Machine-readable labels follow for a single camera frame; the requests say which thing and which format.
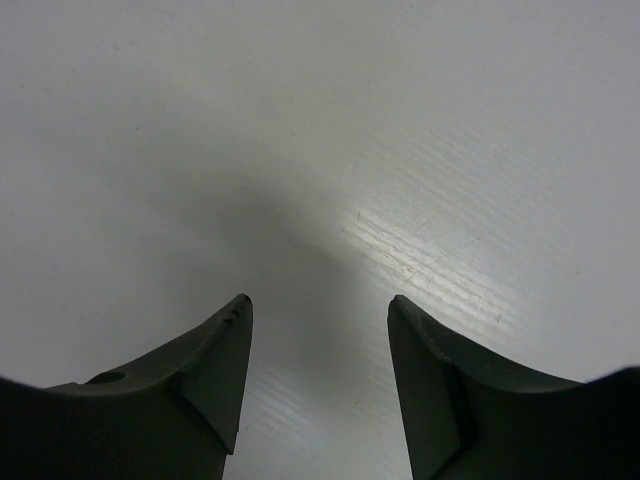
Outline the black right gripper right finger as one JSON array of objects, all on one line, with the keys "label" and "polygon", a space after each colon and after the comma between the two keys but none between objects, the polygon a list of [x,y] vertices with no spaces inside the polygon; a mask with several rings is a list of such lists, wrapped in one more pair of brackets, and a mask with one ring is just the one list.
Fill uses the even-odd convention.
[{"label": "black right gripper right finger", "polygon": [[407,297],[389,344],[415,479],[636,479],[639,369],[579,383],[512,361]]}]

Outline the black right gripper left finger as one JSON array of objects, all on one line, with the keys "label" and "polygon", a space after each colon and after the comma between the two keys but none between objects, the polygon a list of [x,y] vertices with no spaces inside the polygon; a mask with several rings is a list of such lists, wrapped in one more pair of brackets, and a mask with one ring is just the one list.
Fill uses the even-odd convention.
[{"label": "black right gripper left finger", "polygon": [[252,341],[240,294],[197,327],[89,381],[1,381],[4,479],[220,479]]}]

